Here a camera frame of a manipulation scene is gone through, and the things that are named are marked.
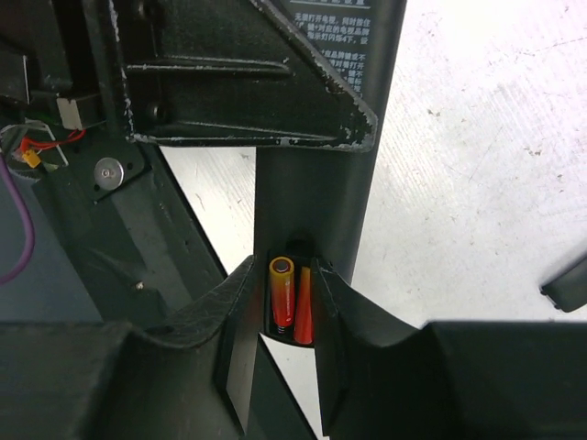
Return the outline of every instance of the yellow connector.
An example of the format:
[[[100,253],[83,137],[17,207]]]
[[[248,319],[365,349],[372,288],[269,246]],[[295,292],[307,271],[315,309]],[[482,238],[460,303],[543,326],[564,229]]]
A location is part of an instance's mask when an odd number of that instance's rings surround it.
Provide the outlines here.
[[[30,168],[37,168],[41,162],[39,155],[33,149],[28,149],[22,153],[22,159],[25,160]]]

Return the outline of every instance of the battery compartment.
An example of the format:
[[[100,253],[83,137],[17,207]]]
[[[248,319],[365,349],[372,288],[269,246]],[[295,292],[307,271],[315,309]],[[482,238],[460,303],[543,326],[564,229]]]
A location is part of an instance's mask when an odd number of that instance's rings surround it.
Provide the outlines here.
[[[314,246],[309,240],[290,240],[284,251],[272,250],[268,253],[267,268],[265,269],[265,303],[264,303],[264,333],[277,341],[283,342],[298,347],[313,347],[311,344],[300,344],[294,339],[294,329],[296,319],[298,318],[298,306],[300,302],[300,287],[302,281],[302,268],[310,268],[312,257],[314,256]],[[273,303],[271,297],[271,274],[270,264],[278,258],[285,257],[292,261],[294,267],[293,285],[294,285],[294,311],[293,323],[284,327],[284,331],[280,333],[278,325],[274,320]]]

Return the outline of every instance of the orange battery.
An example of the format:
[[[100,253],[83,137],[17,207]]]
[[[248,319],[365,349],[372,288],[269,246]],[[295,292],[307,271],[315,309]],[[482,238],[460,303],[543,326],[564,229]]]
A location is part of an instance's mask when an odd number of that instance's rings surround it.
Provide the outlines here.
[[[305,346],[314,342],[314,325],[312,323],[312,282],[310,268],[302,268],[293,339],[298,344],[303,344]]]
[[[295,314],[295,267],[287,257],[275,258],[269,265],[271,282],[271,307],[273,321],[277,331],[284,333],[285,328],[294,323]]]

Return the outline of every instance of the red wire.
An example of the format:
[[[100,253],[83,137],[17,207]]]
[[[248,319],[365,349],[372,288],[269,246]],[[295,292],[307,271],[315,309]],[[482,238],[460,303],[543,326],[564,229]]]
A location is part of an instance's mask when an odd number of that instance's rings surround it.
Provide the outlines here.
[[[26,152],[29,147],[34,147],[35,149],[45,150],[45,149],[54,149],[58,145],[66,145],[71,144],[72,142],[76,142],[85,136],[85,130],[82,131],[73,131],[69,134],[67,139],[62,141],[53,141],[53,142],[38,142],[36,140],[30,139],[28,137],[23,137],[22,141],[20,142],[20,150],[24,153]]]

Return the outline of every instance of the white surface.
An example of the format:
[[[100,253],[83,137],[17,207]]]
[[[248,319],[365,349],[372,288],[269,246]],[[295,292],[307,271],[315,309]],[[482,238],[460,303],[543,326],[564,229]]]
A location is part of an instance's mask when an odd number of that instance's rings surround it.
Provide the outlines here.
[[[227,270],[254,150],[165,154]],[[353,286],[413,325],[584,319],[537,286],[587,249],[587,3],[408,4]],[[320,431],[312,353],[271,352]]]

